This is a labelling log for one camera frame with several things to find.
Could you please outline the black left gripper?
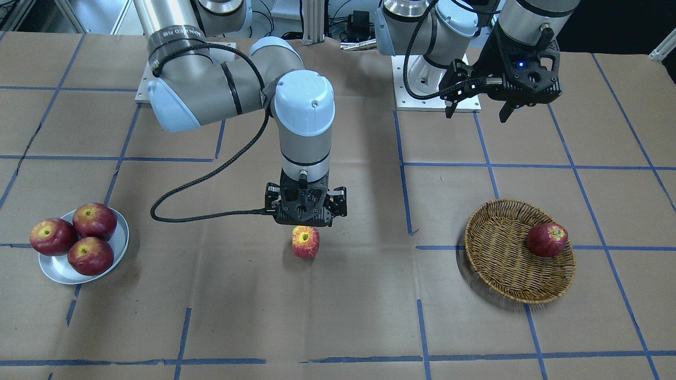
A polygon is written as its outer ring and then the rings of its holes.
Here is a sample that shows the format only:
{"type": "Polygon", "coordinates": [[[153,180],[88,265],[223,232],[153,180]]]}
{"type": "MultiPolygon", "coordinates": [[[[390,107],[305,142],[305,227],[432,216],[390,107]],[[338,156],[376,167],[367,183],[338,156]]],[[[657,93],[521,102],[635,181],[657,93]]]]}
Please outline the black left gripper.
{"type": "Polygon", "coordinates": [[[533,44],[513,39],[497,25],[473,65],[455,59],[442,77],[439,96],[446,100],[446,118],[453,117],[458,101],[480,93],[505,101],[500,123],[506,123],[521,104],[554,101],[561,94],[559,58],[555,32],[548,25],[536,28],[533,44]]]}

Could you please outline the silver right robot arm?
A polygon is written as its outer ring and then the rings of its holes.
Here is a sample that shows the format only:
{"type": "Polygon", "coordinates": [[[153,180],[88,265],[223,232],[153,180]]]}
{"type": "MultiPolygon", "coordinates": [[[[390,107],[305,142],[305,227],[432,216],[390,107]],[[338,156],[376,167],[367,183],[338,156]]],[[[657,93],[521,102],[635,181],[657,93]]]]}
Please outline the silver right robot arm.
{"type": "Polygon", "coordinates": [[[232,215],[268,215],[278,224],[331,226],[348,215],[348,190],[330,188],[333,128],[338,116],[331,81],[307,67],[284,39],[265,36],[249,52],[209,41],[203,15],[225,19],[219,32],[246,28],[248,1],[135,1],[147,37],[146,96],[168,132],[193,130],[254,111],[261,126],[217,169],[160,196],[152,219],[184,223],[232,215]],[[268,183],[264,206],[176,218],[157,213],[170,197],[217,176],[258,142],[270,121],[278,128],[280,180],[268,183]]]}

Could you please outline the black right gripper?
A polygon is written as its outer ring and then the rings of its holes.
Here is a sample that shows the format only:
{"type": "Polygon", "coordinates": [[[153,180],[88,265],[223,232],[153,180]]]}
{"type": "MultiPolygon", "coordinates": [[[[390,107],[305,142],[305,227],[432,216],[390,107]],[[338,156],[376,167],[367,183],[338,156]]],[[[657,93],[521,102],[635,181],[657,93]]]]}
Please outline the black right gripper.
{"type": "Polygon", "coordinates": [[[266,185],[264,202],[264,214],[282,225],[331,226],[334,218],[348,213],[347,188],[329,190],[328,173],[312,182],[306,169],[296,179],[282,172],[280,184],[266,185]]]}

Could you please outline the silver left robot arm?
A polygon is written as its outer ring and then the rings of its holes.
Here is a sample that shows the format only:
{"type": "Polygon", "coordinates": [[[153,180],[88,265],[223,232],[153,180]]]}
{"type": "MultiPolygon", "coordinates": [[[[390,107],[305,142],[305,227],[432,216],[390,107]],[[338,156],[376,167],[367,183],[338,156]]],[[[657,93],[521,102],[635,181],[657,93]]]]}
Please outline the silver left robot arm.
{"type": "Polygon", "coordinates": [[[504,103],[501,122],[562,94],[556,36],[578,1],[382,1],[377,48],[392,58],[398,110],[478,110],[504,103]]]}

